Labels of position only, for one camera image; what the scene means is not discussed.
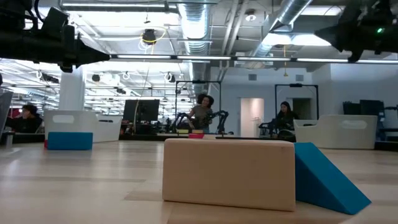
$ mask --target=red object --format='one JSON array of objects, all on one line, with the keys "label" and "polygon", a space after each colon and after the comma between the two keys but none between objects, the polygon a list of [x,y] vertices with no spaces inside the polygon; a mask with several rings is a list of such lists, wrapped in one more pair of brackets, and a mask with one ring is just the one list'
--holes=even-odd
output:
[{"label": "red object", "polygon": [[203,139],[203,137],[205,137],[205,134],[189,134],[188,138],[192,138],[192,139]]}]

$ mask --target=doorway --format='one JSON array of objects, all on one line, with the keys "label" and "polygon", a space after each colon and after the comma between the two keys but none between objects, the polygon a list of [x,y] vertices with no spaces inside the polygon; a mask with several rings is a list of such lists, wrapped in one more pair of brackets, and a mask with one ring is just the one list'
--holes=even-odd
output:
[{"label": "doorway", "polygon": [[310,98],[293,98],[292,110],[300,119],[313,119]]},{"label": "doorway", "polygon": [[264,120],[264,99],[241,98],[240,135],[246,138],[259,136],[259,125]]}]

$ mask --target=blue foam wedge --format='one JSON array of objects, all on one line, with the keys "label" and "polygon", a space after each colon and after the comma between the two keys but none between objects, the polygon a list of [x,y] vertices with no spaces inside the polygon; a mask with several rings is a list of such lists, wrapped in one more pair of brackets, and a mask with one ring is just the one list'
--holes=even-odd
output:
[{"label": "blue foam wedge", "polygon": [[296,200],[355,215],[371,201],[312,143],[295,143]]}]

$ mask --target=man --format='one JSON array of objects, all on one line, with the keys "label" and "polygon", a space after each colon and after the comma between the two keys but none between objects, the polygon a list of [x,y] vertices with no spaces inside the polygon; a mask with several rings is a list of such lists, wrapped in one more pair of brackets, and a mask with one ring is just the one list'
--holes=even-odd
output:
[{"label": "man", "polygon": [[19,118],[7,118],[6,126],[9,126],[17,133],[36,133],[42,124],[43,119],[37,114],[37,107],[24,105]]}]

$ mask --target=white column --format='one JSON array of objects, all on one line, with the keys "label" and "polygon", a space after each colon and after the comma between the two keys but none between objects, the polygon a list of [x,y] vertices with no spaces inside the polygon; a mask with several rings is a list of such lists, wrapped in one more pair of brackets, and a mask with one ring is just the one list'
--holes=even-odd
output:
[{"label": "white column", "polygon": [[72,73],[62,72],[59,110],[84,110],[86,73],[82,66]]}]

